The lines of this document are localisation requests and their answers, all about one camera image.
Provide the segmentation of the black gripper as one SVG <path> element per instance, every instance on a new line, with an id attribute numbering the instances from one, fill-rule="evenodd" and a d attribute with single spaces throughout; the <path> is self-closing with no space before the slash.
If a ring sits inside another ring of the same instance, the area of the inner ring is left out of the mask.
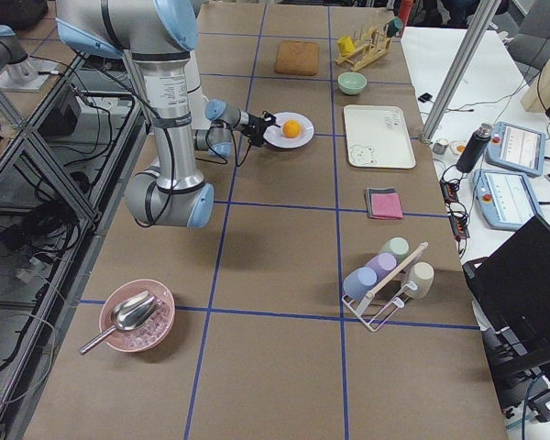
<path id="1" fill-rule="evenodd" d="M 281 127 L 274 114 L 267 111 L 262 113 L 262 117 L 247 114 L 247 122 L 244 124 L 243 135 L 247 138 L 262 138 L 267 127 Z"/>

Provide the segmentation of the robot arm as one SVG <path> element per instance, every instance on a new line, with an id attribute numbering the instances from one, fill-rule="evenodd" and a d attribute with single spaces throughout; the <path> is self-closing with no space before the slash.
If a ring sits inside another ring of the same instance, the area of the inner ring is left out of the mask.
<path id="1" fill-rule="evenodd" d="M 255 116 L 218 99 L 206 101 L 193 55 L 199 1 L 62 1 L 57 25 L 70 48 L 121 60 L 148 111 L 157 158 L 133 176 L 126 205 L 144 227 L 203 227 L 215 191 L 195 153 L 229 153 L 234 130 L 261 146 L 275 115 Z"/>

